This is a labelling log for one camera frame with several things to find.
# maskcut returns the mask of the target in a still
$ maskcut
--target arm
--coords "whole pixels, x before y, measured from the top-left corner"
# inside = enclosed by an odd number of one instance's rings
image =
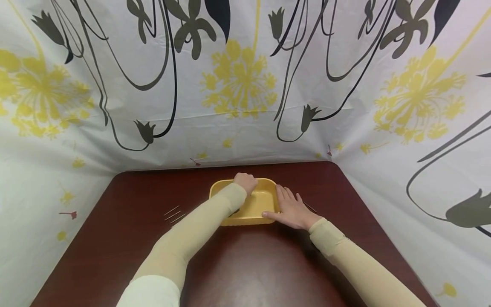
[[[368,307],[424,307],[394,275],[331,222],[320,218],[309,229],[310,239],[353,285]]]
[[[295,229],[305,229],[310,240],[353,285],[368,307],[425,307],[395,276],[372,256],[347,239],[331,222],[314,214],[288,188],[277,186],[281,213],[263,215]]]
[[[189,261],[256,185],[254,177],[238,173],[233,183],[165,233],[138,268],[117,307],[178,306]]]
[[[221,222],[242,206],[247,193],[232,183],[199,205],[154,245],[132,281],[146,275],[159,275],[182,290],[191,258],[210,239]]]

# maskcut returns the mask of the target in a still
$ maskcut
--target pin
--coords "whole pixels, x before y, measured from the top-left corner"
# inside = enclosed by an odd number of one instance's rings
[[[179,206],[175,207],[174,209],[171,209],[169,212],[165,213],[164,216],[166,216],[167,214],[171,213],[172,211],[176,210],[177,208],[179,208]]]
[[[168,218],[166,218],[164,221],[167,221],[168,219],[172,218],[173,216],[175,216],[176,214],[179,214],[181,213],[181,210],[177,211],[176,213],[174,213],[173,215],[169,216]]]
[[[183,214],[183,215],[181,215],[180,217],[178,217],[178,218],[176,218],[175,220],[173,220],[172,222],[169,222],[169,224],[174,223],[175,221],[177,221],[178,219],[180,219],[180,218],[181,218],[181,217],[183,217],[184,215],[186,215],[186,214]]]

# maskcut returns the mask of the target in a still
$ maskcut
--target white sleeve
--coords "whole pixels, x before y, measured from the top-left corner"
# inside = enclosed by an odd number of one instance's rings
[[[146,275],[126,287],[116,307],[178,307],[180,295],[170,279]]]

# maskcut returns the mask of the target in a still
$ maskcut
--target shower curtain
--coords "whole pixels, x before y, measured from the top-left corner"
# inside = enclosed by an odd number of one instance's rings
[[[491,304],[487,1],[0,12],[0,305],[30,304],[120,172],[316,160],[341,167],[439,305]]]

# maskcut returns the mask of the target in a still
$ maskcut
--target metal pin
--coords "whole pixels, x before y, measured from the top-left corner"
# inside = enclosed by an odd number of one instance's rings
[[[176,213],[174,213],[173,215],[169,216],[168,218],[166,218],[164,221],[167,221],[168,219],[172,218],[173,216],[175,216],[176,214],[179,214],[181,213],[181,210],[177,211]]]
[[[166,216],[167,214],[171,213],[172,211],[176,210],[177,208],[179,208],[179,206],[175,207],[174,209],[171,209],[169,212],[165,213],[164,216]]]
[[[314,208],[312,208],[311,206],[307,205],[307,203],[304,201],[303,204],[310,209],[310,211],[312,211],[313,213],[317,213],[317,211],[315,211]]]
[[[177,221],[178,219],[180,219],[180,218],[181,218],[181,217],[183,217],[184,215],[186,215],[186,214],[183,214],[183,215],[181,215],[180,217],[178,217],[178,218],[176,218],[175,220],[173,220],[172,222],[169,222],[169,224],[174,223],[175,221]]]

